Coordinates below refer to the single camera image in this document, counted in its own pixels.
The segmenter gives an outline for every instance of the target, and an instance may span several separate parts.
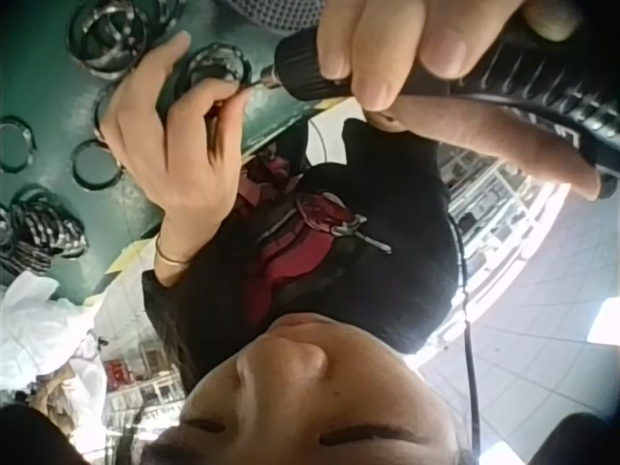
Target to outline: electric screwdriver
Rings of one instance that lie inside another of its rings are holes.
[[[466,77],[443,80],[416,65],[400,95],[463,98],[532,112],[576,131],[584,159],[620,177],[620,74],[572,56],[565,46],[519,42],[505,31]],[[618,65],[617,57],[613,61]],[[300,101],[352,95],[350,77],[322,77],[317,28],[282,40],[256,84],[284,87]]]

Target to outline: cable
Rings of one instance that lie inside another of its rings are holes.
[[[317,123],[315,123],[312,119],[309,119],[308,122],[310,123],[310,126],[312,126],[314,130],[317,132],[317,134],[319,135],[319,140],[321,140],[321,147],[323,148],[323,161],[324,163],[327,163],[327,147],[326,147],[326,141],[323,139],[323,134],[321,134],[321,131],[319,130],[319,127],[317,126]]]
[[[458,224],[451,215],[448,215],[449,222],[456,235],[458,255],[460,256],[462,290],[463,290],[463,313],[465,314],[465,362],[467,363],[467,379],[469,382],[469,395],[472,411],[472,450],[474,457],[478,461],[481,456],[481,414],[478,402],[478,386],[476,383],[476,370],[474,367],[474,352],[472,350],[472,325],[467,319],[467,304],[469,303],[469,293],[467,292],[467,261],[465,260],[465,246],[463,236],[458,228]]]

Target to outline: green tabletop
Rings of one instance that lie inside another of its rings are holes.
[[[70,154],[79,143],[93,138],[93,103],[109,84],[90,76],[65,49],[67,23],[81,0],[12,3],[3,7],[0,20],[0,113],[27,122],[39,148],[34,164],[26,170],[0,173],[0,201],[8,205],[18,189],[36,183],[58,195],[84,223],[90,250],[75,261],[55,260],[49,272],[60,282],[60,293],[79,302],[92,294],[121,250],[156,227],[162,215],[129,175],[100,192],[85,191],[73,180]],[[180,29],[192,34],[192,50],[213,42],[238,46],[254,76],[272,60],[279,40],[213,0],[187,0],[183,17],[168,37]],[[163,108],[171,102],[176,76],[165,88]],[[247,110],[244,151],[266,142],[312,108],[283,90],[258,89]],[[2,133],[3,157],[24,150],[17,137]],[[92,169],[98,169],[94,162]],[[1,269],[0,273],[3,284],[8,284],[11,277]]]

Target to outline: fingernail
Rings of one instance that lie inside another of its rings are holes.
[[[345,75],[345,57],[338,53],[329,53],[321,62],[321,73],[326,79],[343,79]]]
[[[458,78],[467,58],[467,46],[460,33],[445,29],[430,36],[420,58],[431,73],[442,78]]]
[[[172,41],[176,42],[176,43],[186,43],[186,42],[187,43],[191,43],[192,42],[192,36],[187,31],[179,31],[172,38]]]
[[[380,80],[354,77],[353,93],[359,104],[368,111],[382,111],[389,106],[388,86]]]

